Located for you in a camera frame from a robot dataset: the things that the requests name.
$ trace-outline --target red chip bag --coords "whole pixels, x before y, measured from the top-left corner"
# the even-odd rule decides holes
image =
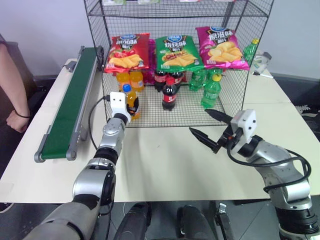
[[[148,41],[150,33],[112,37],[105,73],[124,73],[149,68]]]

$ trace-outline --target white table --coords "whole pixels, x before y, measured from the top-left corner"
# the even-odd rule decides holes
[[[65,203],[72,200],[74,180],[95,154],[91,142],[88,140],[79,147],[75,161],[55,159],[35,163],[33,158],[71,77],[64,68],[61,70],[27,129],[0,180],[0,202]],[[101,79],[96,77],[91,100],[96,101],[100,96]],[[276,81],[251,75],[243,108],[256,110],[257,135],[301,154],[310,162],[311,194],[320,194],[320,143]],[[98,143],[106,122],[102,103],[92,119],[92,134]],[[197,127],[213,140],[218,140],[225,128]],[[263,180],[254,168],[233,163],[225,149],[213,154],[187,127],[125,130],[116,165],[116,202],[268,198],[263,187]]]

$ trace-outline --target green soda bottle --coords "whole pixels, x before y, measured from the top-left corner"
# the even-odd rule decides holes
[[[201,69],[198,71],[194,71],[191,76],[191,80],[189,81],[189,90],[196,92],[198,91],[206,80],[207,71],[205,69]]]
[[[201,99],[201,105],[205,109],[213,108],[216,104],[216,100],[221,91],[220,80],[222,74],[214,74],[210,82],[204,87],[203,97]]]
[[[243,55],[245,60],[248,62],[249,66],[252,63],[252,60],[254,59],[255,53],[257,51],[259,39],[254,38],[250,45],[246,46],[243,51]]]
[[[211,83],[212,77],[214,74],[222,74],[223,70],[221,68],[213,68],[209,69],[208,74],[206,75],[206,81],[203,83],[203,86],[206,86],[206,84]]]

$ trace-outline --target person's arm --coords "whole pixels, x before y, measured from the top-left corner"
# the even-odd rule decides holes
[[[10,99],[15,111],[21,116],[29,117],[24,83],[4,44],[0,44],[0,87]],[[15,111],[10,113],[6,122],[16,131],[23,133],[27,129],[29,118],[18,116]]]

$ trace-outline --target bracelet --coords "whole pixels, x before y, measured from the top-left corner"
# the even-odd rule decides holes
[[[16,110],[14,110],[14,112],[15,112],[15,114],[17,114],[19,117],[21,117],[21,118],[25,118],[25,119],[29,119],[31,116],[22,116],[22,115],[20,115],[19,113],[17,113],[17,111]]]

